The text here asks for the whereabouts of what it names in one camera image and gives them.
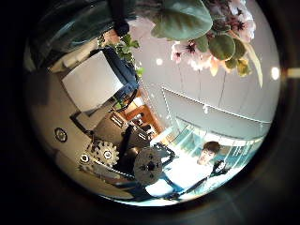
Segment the strap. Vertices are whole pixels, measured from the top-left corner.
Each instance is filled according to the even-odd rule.
[[[129,31],[129,25],[124,17],[124,0],[107,0],[114,21],[115,33],[122,37]]]

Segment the man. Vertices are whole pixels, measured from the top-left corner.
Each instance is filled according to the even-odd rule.
[[[197,188],[213,171],[209,161],[220,150],[218,142],[207,142],[199,157],[180,156],[164,168],[161,178],[147,186],[147,192],[159,198],[177,198]]]

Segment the green leaf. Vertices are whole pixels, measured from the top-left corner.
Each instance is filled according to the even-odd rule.
[[[245,77],[251,72],[247,60],[245,59],[237,60],[237,72],[241,77]]]
[[[198,37],[195,39],[195,42],[200,52],[205,53],[208,50],[208,40],[206,36]]]
[[[164,0],[162,9],[153,20],[151,34],[156,38],[190,40],[205,35],[213,21],[201,0]]]
[[[130,47],[133,47],[133,48],[140,48],[140,44],[137,40],[133,40],[131,43],[130,43]]]
[[[130,34],[126,34],[126,35],[122,36],[121,40],[124,41],[127,46],[130,46],[131,35]]]
[[[228,35],[215,36],[209,42],[209,50],[217,59],[228,60],[235,52],[234,41]]]
[[[234,58],[231,58],[230,60],[225,61],[225,65],[229,69],[236,68],[237,66],[237,60]]]
[[[126,53],[123,55],[123,58],[128,61],[128,62],[132,62],[133,58],[132,58],[132,53],[129,52],[129,53]]]
[[[234,38],[233,41],[235,44],[235,53],[232,58],[240,59],[245,55],[246,48],[245,48],[243,42],[240,41],[239,39]]]
[[[130,48],[129,48],[129,46],[123,46],[122,52],[123,52],[123,53],[130,53]]]
[[[143,67],[137,67],[135,69],[135,71],[137,72],[138,77],[141,78],[143,73],[144,73],[144,68]]]

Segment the dark hair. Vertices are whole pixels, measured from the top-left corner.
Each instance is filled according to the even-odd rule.
[[[219,145],[218,142],[207,142],[203,149],[207,149],[209,151],[212,151],[213,153],[217,154],[220,149],[221,149],[221,146]]]

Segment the pink flower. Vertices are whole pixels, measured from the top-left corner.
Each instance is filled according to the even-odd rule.
[[[245,6],[245,1],[243,0],[231,0],[228,4],[229,9],[232,12],[232,15],[239,16],[247,12],[247,8]]]
[[[233,15],[230,25],[232,30],[238,33],[242,40],[249,43],[254,39],[256,24],[253,21],[251,13],[247,10],[245,3],[245,0],[232,0],[229,3],[229,8]]]
[[[178,52],[175,48],[174,45],[172,45],[172,52],[171,52],[171,60],[175,61],[176,64],[179,64],[181,62],[181,52]]]
[[[254,39],[256,24],[252,19],[245,20],[244,16],[240,15],[237,18],[236,25],[232,28],[233,31],[236,31],[239,37],[245,42],[249,43],[252,39]]]
[[[194,65],[199,57],[200,51],[193,41],[176,41],[172,45],[171,60],[176,63],[179,63],[183,59],[189,65]]]

